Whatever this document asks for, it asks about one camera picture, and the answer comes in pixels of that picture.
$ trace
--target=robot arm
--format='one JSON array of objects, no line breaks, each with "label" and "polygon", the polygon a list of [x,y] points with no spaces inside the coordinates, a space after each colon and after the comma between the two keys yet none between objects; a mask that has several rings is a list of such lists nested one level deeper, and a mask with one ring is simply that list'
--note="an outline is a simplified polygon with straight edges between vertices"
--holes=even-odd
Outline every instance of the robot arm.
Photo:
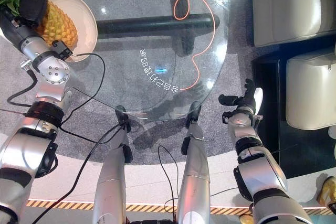
[{"label": "robot arm", "polygon": [[35,178],[47,175],[55,160],[58,127],[71,100],[73,73],[63,61],[72,52],[62,41],[49,47],[32,27],[45,14],[46,0],[27,0],[35,8],[29,18],[14,17],[0,6],[0,31],[31,64],[43,81],[36,100],[0,147],[0,223],[18,223]]},{"label": "robot arm", "polygon": [[234,175],[239,191],[254,203],[255,224],[312,224],[302,207],[286,195],[286,177],[255,131],[262,117],[256,115],[256,88],[251,80],[246,82],[244,97],[219,97],[222,105],[237,106],[223,113],[223,123],[228,124],[238,155]]}]

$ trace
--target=black joint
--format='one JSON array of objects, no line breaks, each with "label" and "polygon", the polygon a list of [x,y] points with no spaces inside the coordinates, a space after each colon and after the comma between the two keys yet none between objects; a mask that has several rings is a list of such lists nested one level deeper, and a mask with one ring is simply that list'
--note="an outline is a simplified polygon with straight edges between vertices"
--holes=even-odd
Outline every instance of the black joint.
[{"label": "black joint", "polygon": [[289,198],[287,194],[284,193],[284,191],[277,189],[277,188],[271,188],[259,191],[253,195],[253,201],[254,205],[261,201],[262,199],[268,198],[268,197],[286,197]]},{"label": "black joint", "polygon": [[57,58],[65,61],[72,55],[72,51],[62,40],[54,40],[52,42],[53,51],[57,53]]},{"label": "black joint", "polygon": [[189,114],[187,116],[187,121],[186,121],[186,128],[189,129],[189,126],[190,126],[190,123],[191,122],[197,122],[198,121],[198,116],[201,112],[201,103],[200,102],[197,102],[197,101],[194,101],[190,108],[189,108]]},{"label": "black joint", "polygon": [[55,160],[55,153],[56,153],[56,150],[57,150],[57,144],[55,143],[51,143],[42,160],[41,160],[41,163],[40,163],[40,166],[38,167],[38,170],[37,170],[37,173],[35,175],[35,178],[41,178],[47,174],[49,174],[50,172],[50,169],[51,169],[51,166],[53,165],[53,162]]},{"label": "black joint", "polygon": [[263,153],[259,153],[259,154],[253,155],[253,156],[246,157],[245,159],[242,159],[241,157],[238,157],[238,163],[239,164],[246,163],[246,162],[261,158],[261,157],[265,157],[265,155]]},{"label": "black joint", "polygon": [[133,160],[133,154],[131,147],[128,145],[123,145],[122,146],[122,151],[124,152],[124,157],[125,157],[125,164],[129,164]]},{"label": "black joint", "polygon": [[241,100],[242,98],[237,97],[235,95],[223,95],[221,94],[218,97],[218,101],[221,105],[224,106],[236,106],[238,105],[239,100]]},{"label": "black joint", "polygon": [[227,124],[228,120],[231,116],[233,116],[232,112],[224,112],[223,115],[222,115],[223,123]]},{"label": "black joint", "polygon": [[0,169],[0,178],[12,180],[25,188],[31,181],[31,175],[24,170],[4,167]]},{"label": "black joint", "polygon": [[64,113],[60,107],[44,101],[34,102],[26,113],[28,118],[37,118],[56,127],[61,126],[63,116]]},{"label": "black joint", "polygon": [[128,115],[126,114],[126,109],[123,106],[118,105],[116,106],[115,112],[116,112],[116,116],[117,116],[119,124],[121,125],[125,123],[126,132],[129,133],[131,131],[131,124],[128,121],[129,118],[128,118]]},{"label": "black joint", "polygon": [[10,222],[8,222],[8,224],[18,223],[17,214],[13,210],[11,210],[11,209],[9,209],[8,207],[5,207],[5,206],[0,206],[0,211],[5,212],[9,216],[11,216],[11,220],[10,220]]},{"label": "black joint", "polygon": [[251,148],[251,147],[255,147],[255,146],[264,147],[262,142],[257,138],[243,137],[236,142],[237,155],[239,155],[243,150]]},{"label": "black joint", "polygon": [[248,191],[246,185],[245,185],[245,182],[240,174],[240,171],[239,171],[239,168],[236,167],[234,170],[233,170],[233,173],[235,175],[235,179],[236,179],[236,182],[237,182],[237,185],[238,185],[238,189],[239,189],[239,192],[240,194],[245,198],[247,199],[248,201],[253,201],[253,198],[250,194],[250,192]]},{"label": "black joint", "polygon": [[190,143],[190,136],[187,136],[184,138],[182,146],[181,146],[182,155],[187,155],[189,143]]}]

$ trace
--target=gray carpet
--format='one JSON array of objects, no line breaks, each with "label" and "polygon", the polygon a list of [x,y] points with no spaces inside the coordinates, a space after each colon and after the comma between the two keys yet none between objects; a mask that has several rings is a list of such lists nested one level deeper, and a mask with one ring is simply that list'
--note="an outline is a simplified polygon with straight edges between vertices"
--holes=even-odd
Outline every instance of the gray carpet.
[{"label": "gray carpet", "polygon": [[[103,0],[104,3],[101,2],[102,0],[84,1],[92,8],[97,20],[148,16],[147,7],[151,6],[152,1],[165,1],[165,4],[161,5],[158,9],[151,8],[150,16],[169,15],[171,13],[170,4],[169,2],[166,3],[167,0],[141,0],[142,2],[140,3],[138,3],[138,0]],[[108,8],[108,17],[104,16],[99,11],[99,6],[113,6],[113,8]],[[221,38],[225,38],[224,28],[219,31],[219,36]],[[164,55],[165,53],[161,50],[166,53],[171,50],[171,42],[169,40],[163,38],[157,39],[161,39],[157,41],[161,47],[153,46],[151,48],[153,54],[157,52],[160,55]],[[131,41],[132,43],[125,43],[124,40],[120,39],[100,41],[97,44],[96,50],[103,56],[111,51],[117,56],[125,50],[139,50],[138,40],[127,39],[127,41]],[[202,43],[202,39],[198,39],[195,44],[204,48]],[[264,48],[255,48],[253,46],[252,0],[230,0],[227,43],[227,55],[224,60],[222,70],[210,94],[206,94],[208,97],[202,105],[201,116],[199,118],[199,124],[201,125],[205,135],[206,151],[209,156],[229,152],[234,149],[227,133],[227,126],[222,124],[221,119],[222,112],[228,110],[229,108],[225,108],[218,103],[218,96],[221,93],[241,95],[245,78],[251,78],[252,76],[251,60],[255,57],[278,49],[277,46]],[[23,56],[1,38],[0,87],[2,95],[0,108],[25,112],[24,108],[17,108],[8,105],[5,101],[8,96],[30,84],[30,80],[27,78],[26,74],[19,68],[18,64],[22,60]],[[214,79],[216,77],[215,73],[216,71],[214,71],[211,78]],[[114,81],[112,76],[108,76],[108,79]],[[116,90],[125,89],[124,83],[119,83],[121,84],[115,85]],[[20,101],[31,102],[35,93],[36,89],[23,95],[20,98]],[[71,106],[72,108],[78,106],[87,99],[85,95],[79,93],[78,91],[74,91],[74,94],[75,98]],[[10,134],[11,129],[19,117],[20,115],[17,114],[0,112],[0,131],[7,135]],[[135,118],[131,119],[132,132],[129,133],[129,139],[133,150],[133,165],[158,163],[156,152],[157,145],[154,143],[166,146],[177,161],[185,160],[185,157],[180,154],[180,147],[186,134],[184,119],[171,121],[146,121],[136,120]],[[98,101],[91,101],[80,111],[75,112],[71,120],[64,125],[64,128],[96,140],[116,122],[116,117],[112,108],[99,103]],[[59,132],[56,143],[59,145],[57,151],[59,154],[79,159],[84,159],[92,148],[92,144],[76,137],[69,136],[63,132]],[[108,149],[108,145],[100,146],[95,151],[91,160],[97,162],[103,161]],[[165,163],[172,162],[168,155],[163,154],[162,156]]]}]

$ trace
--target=glass table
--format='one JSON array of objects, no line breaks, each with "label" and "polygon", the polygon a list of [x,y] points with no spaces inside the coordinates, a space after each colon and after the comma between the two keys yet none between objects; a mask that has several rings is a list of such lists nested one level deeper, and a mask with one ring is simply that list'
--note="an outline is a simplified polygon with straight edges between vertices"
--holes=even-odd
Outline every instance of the glass table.
[{"label": "glass table", "polygon": [[[83,1],[97,21],[94,52],[106,64],[96,100],[122,105],[137,118],[169,120],[206,99],[226,55],[228,0]],[[102,75],[100,59],[70,66],[81,81],[76,88],[92,96]]]}]

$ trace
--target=pineapple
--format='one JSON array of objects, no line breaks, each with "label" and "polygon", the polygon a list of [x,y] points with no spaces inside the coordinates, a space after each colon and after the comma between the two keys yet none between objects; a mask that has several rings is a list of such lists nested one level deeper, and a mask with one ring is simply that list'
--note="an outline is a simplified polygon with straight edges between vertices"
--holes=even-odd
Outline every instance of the pineapple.
[{"label": "pineapple", "polygon": [[76,46],[77,30],[74,23],[51,1],[48,1],[46,15],[36,31],[50,46],[54,40],[62,40],[70,50]]}]

